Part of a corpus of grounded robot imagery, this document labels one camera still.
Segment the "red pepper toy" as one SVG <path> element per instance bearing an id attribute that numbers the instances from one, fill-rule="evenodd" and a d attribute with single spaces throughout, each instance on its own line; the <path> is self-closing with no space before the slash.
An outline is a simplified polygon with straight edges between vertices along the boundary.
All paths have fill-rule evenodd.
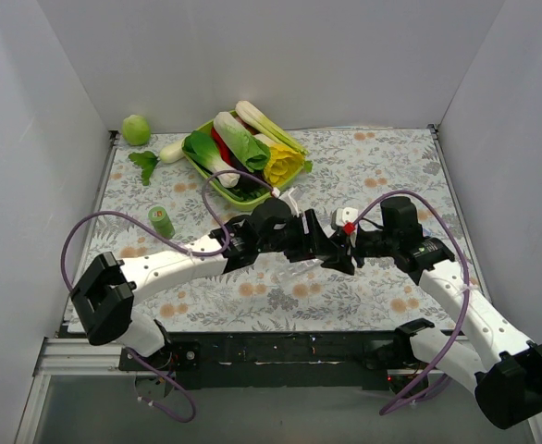
<path id="1" fill-rule="evenodd" d="M 228 149 L 227 145 L 224 143 L 222 138 L 219 136 L 215 128 L 211 128 L 210 131 L 211 137 L 216 142 L 216 145 L 218 147 L 218 150 L 220 152 L 221 158 L 228 164 L 231 165 L 231 156 L 230 156 L 230 150 Z"/>

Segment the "floral table mat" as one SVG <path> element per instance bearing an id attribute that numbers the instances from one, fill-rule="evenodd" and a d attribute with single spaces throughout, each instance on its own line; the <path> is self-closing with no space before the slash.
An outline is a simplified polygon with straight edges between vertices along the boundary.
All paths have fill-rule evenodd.
<path id="1" fill-rule="evenodd" d="M 381 215 L 374 200 L 395 190 L 415 193 L 418 218 L 428 236 L 450 247 L 465 246 L 437 147 L 426 129 L 312 129 L 294 132 L 306 147 L 313 168 L 295 179 L 303 191 L 299 205 L 314 209 L 328 227 L 334 210 L 366 211 L 364 228 Z M 174 226 L 174 241 L 196 240 L 219 221 L 239 213 L 186 160 L 160 166 L 148 186 L 118 142 L 108 170 L 101 207 L 105 215 L 90 225 L 83 260 L 111 252 L 120 258 L 164 250 L 142 230 L 148 212 L 163 206 Z M 274 272 L 288 261 L 279 253 L 261 255 L 254 265 L 221 276 L 193 280 L 158 293 L 139 310 L 171 331 L 333 331 L 391 330 L 425 318 L 449 330 L 454 320 L 416 287 L 390 259 L 369 259 L 354 276 L 317 266 L 286 283 Z"/>

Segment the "white bok choy toy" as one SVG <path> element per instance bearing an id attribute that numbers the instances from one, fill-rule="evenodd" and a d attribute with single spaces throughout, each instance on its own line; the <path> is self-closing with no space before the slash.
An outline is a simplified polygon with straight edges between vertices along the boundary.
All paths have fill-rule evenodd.
<path id="1" fill-rule="evenodd" d="M 183 142 L 183 152 L 201 168 L 211 174 L 223 171 L 217 178 L 226 188 L 234 188 L 240 180 L 240 174 L 221 156 L 214 139 L 200 131 L 193 131 Z"/>

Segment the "white radish toy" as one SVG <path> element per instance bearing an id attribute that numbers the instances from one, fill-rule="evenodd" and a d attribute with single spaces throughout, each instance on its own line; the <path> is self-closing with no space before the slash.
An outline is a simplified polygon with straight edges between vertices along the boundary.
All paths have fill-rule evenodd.
<path id="1" fill-rule="evenodd" d="M 151 176 L 160 164 L 169 165 L 178 162 L 184 154 L 182 151 L 184 139 L 172 142 L 162 148 L 158 154 L 150 151 L 134 152 L 129 154 L 130 162 L 141 169 L 141 181 L 143 186 L 150 184 Z"/>

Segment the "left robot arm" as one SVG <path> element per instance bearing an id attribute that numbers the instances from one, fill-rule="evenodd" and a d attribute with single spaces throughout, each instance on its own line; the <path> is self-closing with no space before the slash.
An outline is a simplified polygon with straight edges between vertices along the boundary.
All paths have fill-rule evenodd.
<path id="1" fill-rule="evenodd" d="M 253 265 L 263 253 L 283 253 L 292 263 L 317 259 L 323 268 L 354 272 L 350 248 L 336 235 L 327 236 L 314 210 L 294 215 L 286 202 L 270 198 L 180 250 L 131 259 L 101 253 L 69 297 L 91 345 L 119 343 L 149 368 L 160 370 L 171 361 L 170 341 L 165 329 L 138 312 L 136 304 L 195 279 Z"/>

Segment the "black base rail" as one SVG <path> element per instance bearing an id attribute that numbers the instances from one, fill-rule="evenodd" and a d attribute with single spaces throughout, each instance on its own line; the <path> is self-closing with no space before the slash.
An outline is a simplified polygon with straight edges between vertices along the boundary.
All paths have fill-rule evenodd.
<path id="1" fill-rule="evenodd" d="M 173 333 L 148 363 L 196 389 L 399 388 L 426 365 L 394 331 Z"/>

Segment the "green napa cabbage toy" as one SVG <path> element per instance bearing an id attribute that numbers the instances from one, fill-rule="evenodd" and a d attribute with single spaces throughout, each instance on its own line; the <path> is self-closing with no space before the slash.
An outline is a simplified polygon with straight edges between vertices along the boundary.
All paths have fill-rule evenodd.
<path id="1" fill-rule="evenodd" d="M 229 150 L 249 172 L 262 171 L 270 158 L 269 148 L 236 120 L 229 112 L 218 113 L 213 127 Z"/>

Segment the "dark purple eggplant toy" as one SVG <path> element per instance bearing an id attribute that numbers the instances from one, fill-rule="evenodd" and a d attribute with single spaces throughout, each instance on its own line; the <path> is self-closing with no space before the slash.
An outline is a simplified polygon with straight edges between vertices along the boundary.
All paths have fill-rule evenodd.
<path id="1" fill-rule="evenodd" d="M 229 159 L 230 164 L 233 168 L 242 171 L 244 173 L 248 173 L 251 176 L 257 177 L 260 180 L 263 180 L 263 173 L 259 170 L 254 170 L 253 172 L 250 172 L 246 166 L 244 166 L 238 158 L 233 154 L 229 153 Z M 259 191 L 263 188 L 261 184 L 259 184 L 257 181 L 250 179 L 249 177 L 245 177 L 244 175 L 240 176 L 238 184 L 233 188 L 233 191 L 238 193 L 239 191 L 243 193 L 254 193 L 255 191 Z"/>

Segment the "green plastic tray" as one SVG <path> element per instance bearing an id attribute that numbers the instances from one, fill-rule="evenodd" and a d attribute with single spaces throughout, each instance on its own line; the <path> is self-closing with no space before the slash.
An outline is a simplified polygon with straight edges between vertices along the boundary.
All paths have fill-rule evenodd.
<path id="1" fill-rule="evenodd" d="M 253 127 L 246 124 L 244 121 L 242 121 L 237 113 L 235 112 L 235 109 L 232 111 L 223 111 L 223 112 L 229 112 L 236 120 L 239 121 L 241 125 L 243 125 L 253 136 L 256 134 L 259 134 L 260 132 L 257 129 L 254 129 Z M 213 119 L 209 122 L 203 124 L 200 128 L 194 130 L 194 131 L 200 131 L 203 132 L 209 136 L 211 136 L 210 131 L 211 128 L 213 128 Z M 205 179 L 210 178 L 213 174 L 211 174 L 209 171 L 201 168 L 200 165 L 198 165 L 196 162 L 192 161 L 184 152 L 183 154 L 187 158 L 187 160 L 192 164 L 192 166 L 196 169 L 196 171 L 201 174 L 201 176 Z M 214 178 L 211 182 L 211 186 L 217 190 L 228 202 L 231 204 L 234 204 L 235 206 L 239 207 L 239 209 L 243 211 L 249 211 L 252 210 L 256 205 L 262 203 L 265 199 L 269 198 L 271 196 L 271 189 L 277 188 L 281 191 L 285 190 L 291 182 L 296 178 L 296 176 L 301 173 L 303 170 L 309 171 L 312 169 L 312 163 L 306 159 L 304 162 L 304 167 L 301 167 L 296 173 L 294 173 L 291 177 L 288 178 L 288 180 L 281 185 L 279 188 L 274 187 L 270 184 L 268 184 L 265 179 L 260 180 L 257 177 L 251 176 L 248 173 L 244 173 L 242 171 L 237 170 L 237 172 L 240 175 L 244 175 L 245 177 L 249 177 L 250 179 L 253 179 L 257 181 L 259 184 L 263 186 L 263 188 L 259 191 L 255 191 L 254 193 L 243 193 L 239 191 L 238 193 L 233 191 L 233 188 L 226 189 L 224 188 L 218 178 Z"/>

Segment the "green round cabbage toy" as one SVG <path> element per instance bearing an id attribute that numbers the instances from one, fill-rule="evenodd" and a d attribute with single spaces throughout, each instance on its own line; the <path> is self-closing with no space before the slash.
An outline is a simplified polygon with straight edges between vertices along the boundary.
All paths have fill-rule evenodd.
<path id="1" fill-rule="evenodd" d="M 142 146 L 150 141 L 152 132 L 145 117 L 130 115 L 123 119 L 121 134 L 129 145 Z"/>

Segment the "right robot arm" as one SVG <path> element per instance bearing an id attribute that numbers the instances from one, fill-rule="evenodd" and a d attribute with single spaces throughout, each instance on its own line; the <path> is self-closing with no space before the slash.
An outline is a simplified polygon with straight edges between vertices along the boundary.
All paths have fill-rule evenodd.
<path id="1" fill-rule="evenodd" d="M 542 343 L 514 327 L 471 286 L 460 247 L 449 249 L 427 237 L 418 221 L 411 191 L 393 191 L 378 201 L 381 228 L 365 231 L 364 214 L 347 209 L 342 228 L 358 264 L 366 257 L 390 257 L 396 267 L 455 318 L 446 336 L 424 320 L 400 327 L 393 345 L 404 367 L 425 362 L 474 394 L 488 421 L 510 428 L 542 413 Z"/>

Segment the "green cylindrical bottle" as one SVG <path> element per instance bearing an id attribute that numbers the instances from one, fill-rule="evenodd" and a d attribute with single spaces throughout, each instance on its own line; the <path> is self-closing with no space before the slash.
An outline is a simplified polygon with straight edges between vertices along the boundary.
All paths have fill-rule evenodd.
<path id="1" fill-rule="evenodd" d="M 148 218 L 157 234 L 168 240 L 174 236 L 174 226 L 163 206 L 155 206 L 150 209 Z"/>

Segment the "yellow cabbage toy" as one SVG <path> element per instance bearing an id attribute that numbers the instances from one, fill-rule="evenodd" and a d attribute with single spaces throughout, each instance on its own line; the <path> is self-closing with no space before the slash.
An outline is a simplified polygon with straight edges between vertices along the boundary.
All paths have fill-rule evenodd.
<path id="1" fill-rule="evenodd" d="M 263 170 L 265 181 L 279 188 L 289 177 L 304 167 L 305 157 L 302 153 L 283 143 L 275 142 L 262 133 L 254 138 L 264 144 L 269 151 L 269 159 Z"/>

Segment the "white green leek toy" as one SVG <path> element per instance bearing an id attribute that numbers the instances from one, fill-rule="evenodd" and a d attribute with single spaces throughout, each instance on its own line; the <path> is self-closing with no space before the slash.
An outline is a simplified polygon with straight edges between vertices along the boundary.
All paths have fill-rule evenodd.
<path id="1" fill-rule="evenodd" d="M 235 112 L 242 121 L 263 133 L 269 139 L 287 145 L 303 155 L 308 155 L 308 151 L 299 142 L 251 102 L 238 101 L 235 105 Z"/>

